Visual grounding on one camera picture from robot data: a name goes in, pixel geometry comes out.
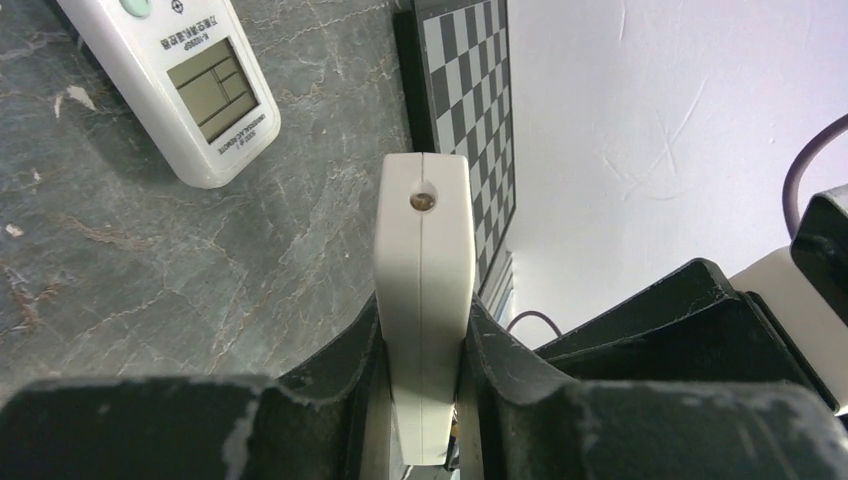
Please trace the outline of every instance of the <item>white plastic housing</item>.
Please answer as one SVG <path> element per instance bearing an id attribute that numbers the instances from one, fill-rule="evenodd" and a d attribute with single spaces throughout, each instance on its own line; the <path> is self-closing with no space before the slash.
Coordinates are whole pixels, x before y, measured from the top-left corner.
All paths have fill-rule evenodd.
<path id="1" fill-rule="evenodd" d="M 280 111 L 229 0 L 183 0 L 180 13 L 170 1 L 152 1 L 145 18 L 130 14 L 120 0 L 58 1 L 183 182 L 201 188 L 226 185 L 277 137 Z M 215 25 L 206 27 L 213 16 Z M 197 30 L 198 24 L 204 25 L 200 43 L 189 45 L 180 34 L 182 42 L 163 47 L 163 39 Z M 210 144 L 168 70 L 226 38 L 259 105 Z"/>
<path id="2" fill-rule="evenodd" d="M 474 284 L 468 161 L 388 155 L 377 208 L 374 280 L 407 465 L 445 461 Z M 435 199 L 417 211 L 416 193 Z"/>
<path id="3" fill-rule="evenodd" d="M 848 413 L 848 326 L 798 270 L 789 247 L 775 250 L 730 279 L 733 288 L 759 294 L 780 326 Z"/>

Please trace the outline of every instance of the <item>black and white checkered board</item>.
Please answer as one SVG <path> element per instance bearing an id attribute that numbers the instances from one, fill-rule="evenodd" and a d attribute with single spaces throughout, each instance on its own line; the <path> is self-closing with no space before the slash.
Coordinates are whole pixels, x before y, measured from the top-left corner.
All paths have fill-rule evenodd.
<path id="1" fill-rule="evenodd" d="M 468 158 L 480 289 L 515 211 L 505 0 L 419 3 L 432 148 Z"/>

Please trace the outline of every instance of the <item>black cable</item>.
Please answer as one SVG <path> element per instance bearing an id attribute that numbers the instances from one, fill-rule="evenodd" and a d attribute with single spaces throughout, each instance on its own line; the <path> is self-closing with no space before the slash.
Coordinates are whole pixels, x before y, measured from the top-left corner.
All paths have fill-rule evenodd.
<path id="1" fill-rule="evenodd" d="M 526 312 L 523 312 L 523 313 L 518 314 L 518 316 L 517 316 L 517 317 L 513 318 L 513 319 L 512 319 L 512 321 L 511 321 L 511 322 L 509 322 L 509 325 L 506 327 L 506 331 L 507 331 L 507 332 L 511 332 L 511 331 L 512 331 L 512 329 L 513 329 L 513 328 L 514 328 L 514 327 L 518 324 L 518 322 L 520 322 L 522 318 L 526 318 L 526 317 L 538 317 L 538 318 L 541 318 L 542 320 L 544 320 L 544 321 L 545 321 L 545 323 L 547 323 L 547 324 L 548 324 L 548 326 L 549 326 L 549 327 L 551 327 L 551 329 L 554 331 L 554 333 L 556 333 L 557 338 L 559 338 L 559 337 L 561 337 L 561 336 L 562 336 L 562 331 L 559 329 L 559 327 L 557 327 L 557 326 L 556 326 L 556 324 L 554 323 L 554 321 L 553 321 L 553 320 L 551 320 L 551 319 L 550 319 L 547 315 L 545 315 L 544 313 L 542 313 L 542 312 L 537 312 L 536 310 L 527 310 Z"/>
<path id="2" fill-rule="evenodd" d="M 801 214 L 798 212 L 798 190 L 801 186 L 801 177 L 804 176 L 804 171 L 816 155 L 846 130 L 848 130 L 848 114 L 813 137 L 795 157 L 786 173 L 786 180 L 783 181 L 783 218 L 786 220 L 786 230 L 793 239 L 801 225 Z"/>

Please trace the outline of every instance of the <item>gray marble surface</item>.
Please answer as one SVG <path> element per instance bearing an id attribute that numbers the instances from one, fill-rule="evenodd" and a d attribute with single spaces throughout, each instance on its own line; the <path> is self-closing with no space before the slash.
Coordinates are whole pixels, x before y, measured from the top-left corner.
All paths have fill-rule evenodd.
<path id="1" fill-rule="evenodd" d="M 0 0 L 0 402 L 71 375 L 276 376 L 372 291 L 382 157 L 410 149 L 379 0 L 233 0 L 282 113 L 190 188 L 51 0 Z"/>

